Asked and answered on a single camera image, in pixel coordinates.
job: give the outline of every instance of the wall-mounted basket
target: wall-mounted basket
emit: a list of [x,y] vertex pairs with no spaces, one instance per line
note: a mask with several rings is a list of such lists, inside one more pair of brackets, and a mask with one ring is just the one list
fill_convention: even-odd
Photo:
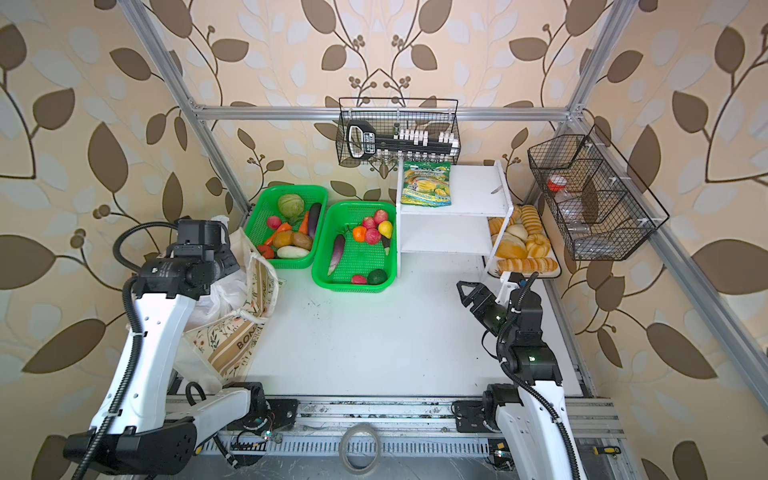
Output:
[[456,109],[447,98],[342,97],[336,131],[339,165],[382,164],[399,158],[456,164],[461,151]]
[[[587,135],[560,135],[528,149],[531,172],[574,260],[626,260],[669,219],[621,152],[626,172],[608,163],[598,147],[604,137],[593,127]],[[628,184],[652,198],[657,211],[646,211]],[[563,189],[568,193],[558,193]]]

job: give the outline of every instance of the eggplant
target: eggplant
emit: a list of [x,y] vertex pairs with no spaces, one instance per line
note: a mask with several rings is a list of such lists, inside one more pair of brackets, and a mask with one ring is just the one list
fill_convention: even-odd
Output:
[[315,203],[310,207],[310,218],[307,224],[307,235],[312,240],[315,240],[315,232],[317,231],[317,222],[320,220],[320,209],[323,208],[322,204]]
[[341,257],[344,254],[345,242],[344,236],[341,233],[336,235],[336,239],[333,241],[333,255],[331,255],[331,264],[328,267],[328,276],[331,276],[331,273],[339,266]]

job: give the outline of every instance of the green plastic basket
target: green plastic basket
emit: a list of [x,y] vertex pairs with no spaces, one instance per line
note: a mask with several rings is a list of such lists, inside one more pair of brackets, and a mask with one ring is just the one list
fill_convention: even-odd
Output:
[[[250,238],[254,245],[263,245],[273,233],[274,230],[266,225],[266,219],[277,215],[281,220],[285,217],[280,215],[277,209],[277,201],[284,194],[298,194],[304,200],[304,210],[308,210],[313,204],[321,203],[320,218],[317,220],[317,231],[315,232],[315,242],[312,245],[312,251],[304,258],[293,259],[272,259],[270,262],[275,268],[307,268],[312,264],[317,251],[317,244],[323,232],[323,215],[326,212],[328,203],[328,190],[317,185],[279,185],[277,187],[267,188],[261,193],[259,203],[253,209],[253,214],[248,220],[248,226],[245,228],[245,234]],[[293,231],[298,231],[300,223]]]
[[[381,242],[368,245],[356,242],[352,238],[352,229],[362,223],[365,217],[373,217],[377,210],[384,210],[389,215],[389,221],[394,225],[392,244],[389,255],[384,254]],[[339,266],[328,276],[328,267],[333,255],[333,242],[336,235],[344,234],[344,254]],[[349,201],[339,202],[328,209],[320,235],[319,252],[312,265],[312,278],[322,288],[336,292],[378,293],[392,285],[397,276],[397,225],[395,225],[395,206],[386,202]],[[368,276],[376,269],[384,269],[387,280],[380,285],[356,285],[352,283],[355,275]]]

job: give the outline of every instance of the orange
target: orange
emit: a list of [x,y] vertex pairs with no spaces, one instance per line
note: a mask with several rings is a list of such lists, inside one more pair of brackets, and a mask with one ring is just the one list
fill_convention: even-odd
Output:
[[356,242],[364,242],[366,241],[366,232],[368,229],[363,227],[362,225],[359,227],[355,227],[352,229],[352,238],[355,239]]

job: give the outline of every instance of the snack bag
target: snack bag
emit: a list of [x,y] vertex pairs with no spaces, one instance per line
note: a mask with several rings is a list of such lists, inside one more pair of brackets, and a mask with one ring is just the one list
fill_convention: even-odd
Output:
[[403,162],[401,201],[408,205],[444,207],[451,204],[450,162]]

